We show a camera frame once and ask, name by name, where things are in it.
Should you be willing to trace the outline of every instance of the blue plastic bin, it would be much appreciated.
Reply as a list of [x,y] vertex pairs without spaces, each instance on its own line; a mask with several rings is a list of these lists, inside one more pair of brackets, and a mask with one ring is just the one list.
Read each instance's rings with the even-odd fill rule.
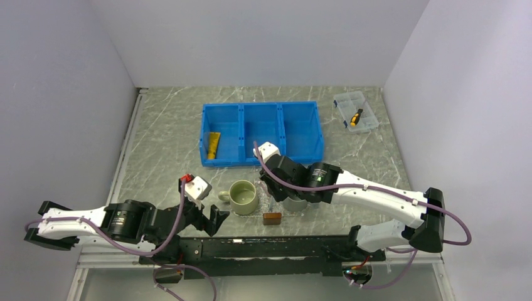
[[[209,133],[220,132],[216,159],[207,159]],[[323,159],[323,135],[316,102],[203,105],[199,153],[203,166],[259,165],[253,142],[269,141],[282,155],[310,164]]]

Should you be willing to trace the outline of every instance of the marble surface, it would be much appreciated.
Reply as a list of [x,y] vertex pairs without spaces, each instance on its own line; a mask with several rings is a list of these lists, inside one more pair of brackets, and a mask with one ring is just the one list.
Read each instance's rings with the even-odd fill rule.
[[[365,134],[351,134],[333,105],[335,94],[362,91],[380,126]],[[218,200],[239,179],[254,181],[257,167],[207,168],[200,162],[201,110],[204,103],[279,102],[315,100],[325,141],[324,162],[359,177],[399,189],[410,189],[403,162],[378,87],[157,87],[150,88],[129,154],[118,200],[148,201],[158,208],[179,203],[178,179],[186,173],[201,176],[213,191],[203,201],[230,210]],[[262,218],[232,214],[217,236],[338,235],[357,224],[389,220],[380,213],[353,205],[313,204],[302,216],[289,216],[278,226],[264,226]],[[189,226],[181,236],[206,236]]]

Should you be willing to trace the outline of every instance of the yellow tube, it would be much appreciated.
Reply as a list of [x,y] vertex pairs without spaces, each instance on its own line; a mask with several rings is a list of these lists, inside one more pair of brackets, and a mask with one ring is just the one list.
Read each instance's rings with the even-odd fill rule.
[[207,159],[216,159],[216,150],[218,149],[218,142],[220,141],[220,133],[209,133],[209,153]]

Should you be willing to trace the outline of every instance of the gray cup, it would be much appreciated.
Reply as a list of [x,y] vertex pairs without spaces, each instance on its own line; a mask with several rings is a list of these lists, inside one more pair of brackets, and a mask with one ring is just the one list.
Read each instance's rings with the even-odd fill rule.
[[218,193],[218,198],[224,202],[229,202],[231,209],[240,215],[250,214],[258,206],[255,185],[246,180],[234,182],[229,191]]

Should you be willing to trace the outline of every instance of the white wall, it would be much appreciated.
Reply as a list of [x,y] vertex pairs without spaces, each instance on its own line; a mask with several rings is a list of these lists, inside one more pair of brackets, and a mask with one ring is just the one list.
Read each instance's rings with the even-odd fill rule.
[[24,242],[23,225],[44,200],[105,204],[135,93],[88,1],[2,1],[2,300],[66,299],[79,250]]
[[137,87],[383,85],[428,0],[92,0]]
[[441,188],[472,231],[444,251],[458,300],[532,293],[531,16],[529,0],[431,0],[385,85],[413,188]]

